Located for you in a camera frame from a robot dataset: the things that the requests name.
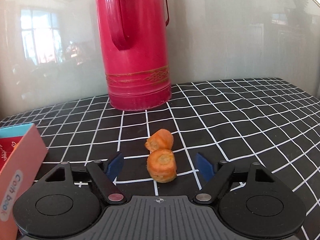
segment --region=thermos handle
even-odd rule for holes
[[[128,43],[123,30],[119,0],[106,0],[107,17],[111,39],[119,50],[127,49]]]
[[[168,0],[165,0],[165,5],[166,5],[166,7],[167,7],[167,16],[168,16],[167,20],[165,21],[165,25],[166,25],[166,26],[168,26],[168,24],[169,24],[169,8],[168,8]]]

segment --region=gray ribbed plate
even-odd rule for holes
[[[87,231],[69,240],[245,240],[226,228],[210,207],[192,204],[186,196],[133,196],[106,209]]]

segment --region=carrot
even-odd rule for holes
[[[152,152],[147,159],[147,170],[155,181],[166,183],[177,177],[177,166],[174,154],[168,149]]]
[[[150,151],[153,152],[158,149],[168,149],[171,150],[173,145],[173,135],[166,129],[160,129],[154,133],[150,138],[147,139],[147,142],[144,146]]]

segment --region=black checkered tablecloth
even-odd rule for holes
[[[127,196],[192,196],[204,185],[197,152],[240,166],[260,162],[305,203],[300,239],[320,237],[320,101],[282,79],[173,85],[167,104],[140,112],[116,110],[98,96],[7,117],[1,126],[26,122],[37,125],[49,149],[36,179],[61,161],[82,166],[120,150],[124,168],[115,182]],[[161,128],[174,136],[178,173],[165,184],[150,178],[144,147]]]

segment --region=triangular cutout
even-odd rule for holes
[[[53,181],[65,181],[65,180],[66,180],[66,175],[65,175],[65,172],[64,172],[64,168],[58,168],[45,181],[46,182],[53,182]]]
[[[265,173],[264,170],[257,169],[256,170],[256,178],[257,182],[275,182],[268,174]]]

